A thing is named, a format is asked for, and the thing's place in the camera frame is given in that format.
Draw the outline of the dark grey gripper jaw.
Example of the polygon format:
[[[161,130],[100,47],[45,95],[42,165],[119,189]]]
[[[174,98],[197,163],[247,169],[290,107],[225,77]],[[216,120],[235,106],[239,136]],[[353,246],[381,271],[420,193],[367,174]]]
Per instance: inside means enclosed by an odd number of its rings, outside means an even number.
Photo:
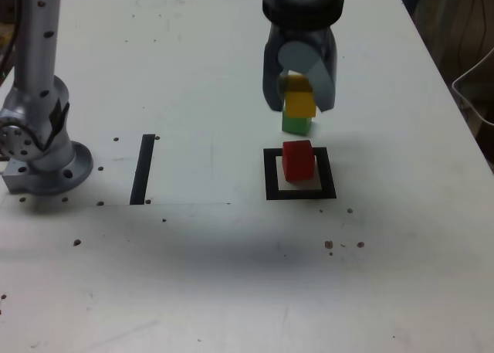
[[[285,43],[281,28],[272,25],[264,48],[262,91],[269,108],[276,112],[283,110],[283,97],[280,94],[280,75],[283,67],[279,63],[279,50]]]

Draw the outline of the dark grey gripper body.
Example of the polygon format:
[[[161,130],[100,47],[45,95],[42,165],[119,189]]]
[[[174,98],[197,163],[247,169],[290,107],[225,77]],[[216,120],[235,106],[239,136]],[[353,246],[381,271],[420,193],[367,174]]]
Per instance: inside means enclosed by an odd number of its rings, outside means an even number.
[[[299,31],[284,29],[281,26],[272,24],[271,35],[278,38],[281,43],[301,41],[321,49],[331,49],[333,47],[331,28],[316,31]]]

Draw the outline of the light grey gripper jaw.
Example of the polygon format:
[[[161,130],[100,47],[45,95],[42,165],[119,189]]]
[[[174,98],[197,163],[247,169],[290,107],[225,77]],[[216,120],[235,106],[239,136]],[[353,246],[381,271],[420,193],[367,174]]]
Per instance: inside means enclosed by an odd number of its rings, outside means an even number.
[[[332,110],[336,99],[337,44],[333,35],[331,49],[316,48],[306,42],[286,42],[279,50],[279,63],[284,70],[302,74],[313,91],[318,109]]]

